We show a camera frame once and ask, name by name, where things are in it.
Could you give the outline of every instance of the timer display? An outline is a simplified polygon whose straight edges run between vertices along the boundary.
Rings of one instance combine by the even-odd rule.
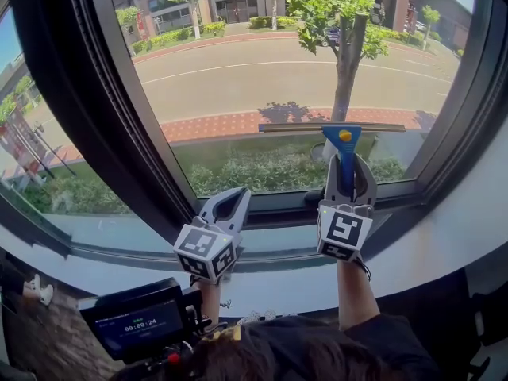
[[[94,324],[105,343],[117,351],[164,338],[183,327],[175,301],[100,319]]]

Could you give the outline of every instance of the red brick paving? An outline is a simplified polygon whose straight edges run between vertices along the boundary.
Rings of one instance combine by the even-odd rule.
[[[294,122],[295,118],[305,121],[329,121],[332,110],[299,108],[296,112],[288,109],[254,110],[247,113],[222,114],[192,118],[189,120],[169,121],[160,125],[168,143],[210,139],[215,137],[231,137],[243,134],[258,134],[259,124],[272,122]],[[413,110],[392,109],[362,109],[351,108],[346,121],[402,124],[408,130],[430,131],[436,120],[435,114]],[[57,154],[67,163],[79,162],[83,159],[74,145],[56,148]],[[61,165],[61,162],[49,153],[44,163],[49,167]],[[23,174],[21,167],[9,169],[3,175],[4,179]]]
[[[230,42],[243,42],[249,40],[274,40],[274,39],[283,39],[283,38],[298,38],[298,34],[292,31],[278,31],[276,33],[253,33],[253,34],[239,34],[239,35],[230,35],[227,37],[216,37],[210,38],[207,40],[197,40],[193,42],[189,42],[186,44],[176,45],[175,47],[163,48],[158,51],[150,52],[148,54],[134,57],[133,62],[137,64],[138,62],[142,62],[145,60],[150,60],[152,58],[156,58],[158,56],[164,56],[172,52],[178,51],[186,51],[188,49],[196,49],[202,48],[209,45],[219,45],[219,44],[227,44]],[[388,47],[395,48],[402,51],[410,51],[414,52],[419,56],[424,56],[426,58],[435,59],[435,56],[429,54],[427,52],[422,52],[419,49],[408,47],[403,44],[392,44],[388,42]]]

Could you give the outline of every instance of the white cube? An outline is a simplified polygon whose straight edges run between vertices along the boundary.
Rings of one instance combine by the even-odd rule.
[[[183,270],[215,283],[237,259],[233,236],[184,225],[173,251]]]
[[[372,219],[344,212],[328,206],[319,206],[317,252],[338,260],[353,261],[364,245]]]

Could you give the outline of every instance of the dark hair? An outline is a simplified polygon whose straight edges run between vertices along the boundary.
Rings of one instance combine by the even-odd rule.
[[[179,368],[163,366],[148,378],[136,381],[270,381],[275,380],[280,363],[275,361],[269,343],[259,337],[245,336],[249,342],[235,341],[221,335],[216,340],[201,341],[192,357]],[[319,381],[406,381],[406,376],[364,346],[347,338],[310,337],[306,339],[305,366],[310,379]],[[112,380],[131,380],[126,369]]]

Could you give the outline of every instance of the road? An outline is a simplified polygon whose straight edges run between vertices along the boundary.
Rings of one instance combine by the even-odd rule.
[[[362,60],[351,106],[439,113],[459,61],[447,50],[438,56],[404,50]],[[265,109],[269,103],[331,107],[337,85],[330,48],[317,55],[296,40],[254,40],[171,53],[135,65],[159,122],[211,114]],[[47,106],[27,116],[43,123],[44,137],[57,148],[71,144]],[[0,154],[0,171],[7,159]]]

